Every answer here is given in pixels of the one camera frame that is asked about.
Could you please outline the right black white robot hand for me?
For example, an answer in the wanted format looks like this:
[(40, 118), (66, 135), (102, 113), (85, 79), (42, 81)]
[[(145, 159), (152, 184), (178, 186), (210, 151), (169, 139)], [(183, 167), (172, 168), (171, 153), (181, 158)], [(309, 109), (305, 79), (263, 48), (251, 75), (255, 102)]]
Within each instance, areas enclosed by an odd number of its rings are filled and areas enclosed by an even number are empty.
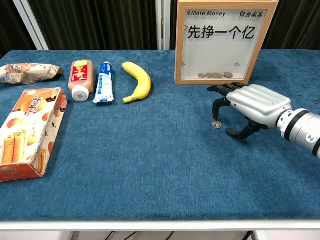
[(283, 113), (292, 110), (291, 100), (273, 90), (257, 84), (232, 82), (215, 84), (207, 88), (223, 98), (216, 99), (212, 106), (213, 120), (219, 120), (219, 110), (231, 106), (248, 120), (241, 131), (232, 128), (225, 130), (232, 138), (244, 140), (261, 129), (275, 129)]

